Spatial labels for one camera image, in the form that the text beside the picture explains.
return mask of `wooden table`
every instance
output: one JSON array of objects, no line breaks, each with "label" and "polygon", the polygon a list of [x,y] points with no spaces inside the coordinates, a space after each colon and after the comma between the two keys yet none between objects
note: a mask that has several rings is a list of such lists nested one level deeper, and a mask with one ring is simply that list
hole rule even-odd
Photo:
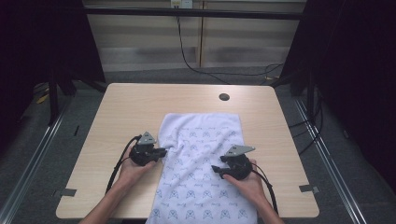
[{"label": "wooden table", "polygon": [[[230,100],[221,101],[222,93]],[[62,197],[57,216],[85,217],[104,196],[125,145],[144,131],[157,137],[166,114],[210,112],[239,114],[245,144],[257,148],[247,156],[257,161],[274,186],[281,217],[318,215],[313,193],[299,189],[309,183],[271,87],[116,83],[107,88],[67,184],[76,195]],[[147,218],[162,168],[159,162],[143,176],[113,217]]]}]

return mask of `printed pattern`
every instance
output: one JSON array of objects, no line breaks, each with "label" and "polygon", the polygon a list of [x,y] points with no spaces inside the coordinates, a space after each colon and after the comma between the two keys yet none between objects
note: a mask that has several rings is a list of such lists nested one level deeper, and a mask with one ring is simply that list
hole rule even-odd
[{"label": "printed pattern", "polygon": [[244,145],[233,114],[169,114],[159,133],[168,149],[148,224],[257,223],[255,208],[211,165],[232,145]]}]

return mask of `black circular hole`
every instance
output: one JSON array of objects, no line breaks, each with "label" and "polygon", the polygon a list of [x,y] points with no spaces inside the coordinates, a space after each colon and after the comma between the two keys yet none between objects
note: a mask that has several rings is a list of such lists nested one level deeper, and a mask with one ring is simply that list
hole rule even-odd
[{"label": "black circular hole", "polygon": [[222,100],[222,101],[228,101],[228,100],[230,100],[230,95],[227,94],[227,93],[222,93],[222,94],[219,96],[219,98],[220,98],[220,100]]}]

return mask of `cable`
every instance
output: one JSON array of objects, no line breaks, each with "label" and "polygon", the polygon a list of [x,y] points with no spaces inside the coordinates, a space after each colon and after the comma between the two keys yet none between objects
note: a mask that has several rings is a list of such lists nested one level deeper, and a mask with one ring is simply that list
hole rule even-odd
[{"label": "cable", "polygon": [[275,197],[275,194],[274,194],[274,190],[273,190],[273,188],[272,188],[272,185],[271,185],[271,184],[268,182],[268,180],[267,180],[263,175],[261,175],[259,172],[255,171],[255,170],[252,170],[251,172],[253,172],[254,174],[256,174],[256,175],[258,175],[259,177],[262,178],[262,180],[264,181],[265,185],[266,185],[267,188],[268,188],[268,191],[270,192],[271,200],[272,200],[273,207],[274,207],[274,211],[275,211],[277,214],[279,214],[278,211],[277,211],[276,197]]},{"label": "cable", "polygon": [[[317,111],[315,111],[314,118],[318,115],[319,110],[321,109],[321,103],[322,103],[322,98],[318,96]],[[308,121],[309,121],[309,119],[306,119],[306,120],[303,120],[301,122],[289,125],[289,128],[294,128],[294,127],[300,126],[302,124],[307,123]]]},{"label": "cable", "polygon": [[257,164],[254,164],[254,163],[250,163],[250,164],[252,164],[252,165],[254,165],[254,166],[256,166],[257,168],[259,168],[259,170],[262,172],[262,175],[265,177],[265,179],[268,181],[268,178],[267,178],[267,176],[265,175],[265,173],[264,173],[264,171],[262,170],[262,168],[260,168],[260,166],[258,166]]},{"label": "cable", "polygon": [[[221,81],[221,82],[223,82],[223,83],[226,83],[226,84],[231,85],[231,83],[229,83],[229,82],[227,82],[227,81],[224,81],[224,80],[222,80],[222,79],[220,79],[220,78],[218,78],[218,77],[216,77],[216,76],[214,76],[214,75],[228,75],[228,76],[242,76],[242,77],[257,77],[257,76],[267,75],[267,74],[273,72],[274,70],[276,70],[279,66],[283,65],[283,63],[273,63],[273,64],[269,64],[269,65],[265,66],[265,71],[264,71],[264,72],[258,73],[258,74],[239,74],[239,73],[222,73],[222,72],[208,73],[208,72],[202,72],[202,71],[196,70],[196,69],[192,68],[192,67],[189,65],[189,63],[187,63],[186,56],[185,56],[185,54],[184,54],[183,40],[182,40],[182,38],[181,38],[181,28],[180,28],[180,27],[181,27],[181,26],[180,26],[180,17],[177,17],[178,37],[179,37],[179,40],[180,40],[181,54],[182,54],[182,56],[183,56],[183,61],[184,61],[184,63],[190,68],[190,70],[192,70],[192,71],[194,71],[194,72],[196,72],[196,73],[200,73],[200,74],[204,74],[204,75],[209,75],[209,76],[211,76],[211,77],[213,77],[213,78],[215,78],[215,79],[217,79],[217,80],[219,80],[219,81]],[[267,71],[268,67],[270,67],[270,66],[275,66],[275,68],[273,68],[273,69]]]},{"label": "cable", "polygon": [[323,109],[320,109],[320,128],[318,130],[318,133],[315,135],[314,139],[308,144],[308,146],[306,146],[303,150],[299,151],[298,154],[300,156],[317,141],[317,138],[320,136],[320,132],[322,128],[323,128]]},{"label": "cable", "polygon": [[307,132],[308,132],[308,129],[305,129],[305,131],[303,131],[302,133],[297,133],[296,135],[292,136],[292,138],[296,138],[296,137],[301,136]]},{"label": "cable", "polygon": [[[268,73],[274,71],[275,69],[277,69],[277,68],[278,68],[279,66],[281,66],[281,65],[284,65],[284,64],[283,64],[283,63],[272,63],[272,64],[268,64],[267,66],[265,66],[265,71],[264,71],[264,73],[265,73],[265,80],[264,80],[262,83],[260,83],[259,86],[261,86],[262,84],[264,84],[265,82],[267,82],[267,80],[268,80],[268,76],[267,76]],[[271,66],[275,66],[275,68],[272,69],[271,71],[267,72],[267,68],[268,68],[268,67],[271,67]]]},{"label": "cable", "polygon": [[122,152],[122,154],[121,154],[121,156],[120,156],[119,161],[117,162],[116,166],[114,167],[113,174],[111,174],[111,177],[110,177],[110,179],[108,180],[106,193],[111,189],[111,186],[113,185],[113,182],[114,182],[114,178],[116,177],[117,171],[120,169],[120,166],[122,165],[122,162],[129,158],[129,157],[128,157],[128,158],[126,158],[126,159],[124,159],[124,160],[122,159],[123,156],[124,156],[124,154],[125,154],[125,152],[126,152],[126,150],[127,150],[128,147],[129,147],[129,145],[131,145],[131,143],[132,143],[134,140],[139,140],[141,137],[142,137],[142,135],[135,136],[135,137],[134,137],[133,139],[131,139],[131,141],[129,141],[129,143],[126,145],[125,149],[123,150],[123,152]]},{"label": "cable", "polygon": [[264,172],[264,171],[262,170],[262,168],[260,168],[260,166],[258,166],[257,164],[252,163],[252,162],[251,162],[250,164],[256,166],[256,167],[259,168],[259,170],[262,172],[262,175],[261,175],[261,174],[259,174],[257,171],[252,170],[252,172],[253,172],[254,174],[258,175],[258,176],[264,181],[265,185],[267,186],[267,188],[268,188],[268,190],[269,190],[269,192],[270,192],[271,200],[272,200],[273,207],[274,207],[274,211],[276,211],[276,213],[279,214],[279,213],[277,212],[277,204],[276,204],[276,197],[275,197],[275,194],[274,194],[274,190],[273,190],[273,188],[272,188],[272,185],[271,185],[270,182],[268,181],[268,178],[267,178],[267,176],[265,175],[265,172]]}]

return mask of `wall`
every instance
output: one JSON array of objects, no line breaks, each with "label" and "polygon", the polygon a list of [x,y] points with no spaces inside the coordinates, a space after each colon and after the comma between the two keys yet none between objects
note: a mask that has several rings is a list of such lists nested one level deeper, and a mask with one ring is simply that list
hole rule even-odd
[{"label": "wall", "polygon": [[[163,0],[85,0],[84,4],[170,7],[170,1]],[[194,1],[193,8],[302,12],[304,0]],[[185,67],[174,17],[89,15],[89,20],[105,71]],[[180,18],[180,24],[187,61],[208,67],[284,62],[298,22]]]}]

